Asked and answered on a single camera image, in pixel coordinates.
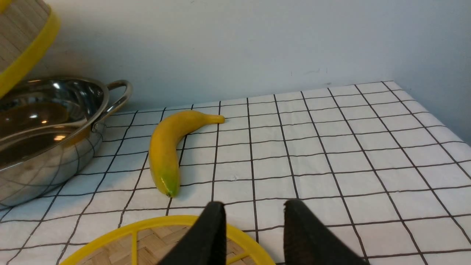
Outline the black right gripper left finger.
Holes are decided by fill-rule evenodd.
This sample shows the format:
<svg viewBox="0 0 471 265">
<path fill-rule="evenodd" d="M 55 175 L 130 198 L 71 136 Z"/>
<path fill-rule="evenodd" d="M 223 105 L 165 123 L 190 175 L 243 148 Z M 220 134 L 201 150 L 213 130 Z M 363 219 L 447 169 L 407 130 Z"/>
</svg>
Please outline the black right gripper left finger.
<svg viewBox="0 0 471 265">
<path fill-rule="evenodd" d="M 219 201 L 206 205 L 184 237 L 158 262 L 159 265 L 225 265 L 226 213 Z"/>
</svg>

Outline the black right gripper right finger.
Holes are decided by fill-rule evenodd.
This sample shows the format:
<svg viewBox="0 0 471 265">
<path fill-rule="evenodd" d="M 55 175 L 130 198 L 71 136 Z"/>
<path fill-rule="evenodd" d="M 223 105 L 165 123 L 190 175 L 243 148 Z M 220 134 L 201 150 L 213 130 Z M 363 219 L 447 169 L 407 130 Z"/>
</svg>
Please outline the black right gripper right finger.
<svg viewBox="0 0 471 265">
<path fill-rule="evenodd" d="M 294 199 L 284 204 L 284 258 L 287 265 L 367 265 L 301 200 Z"/>
</svg>

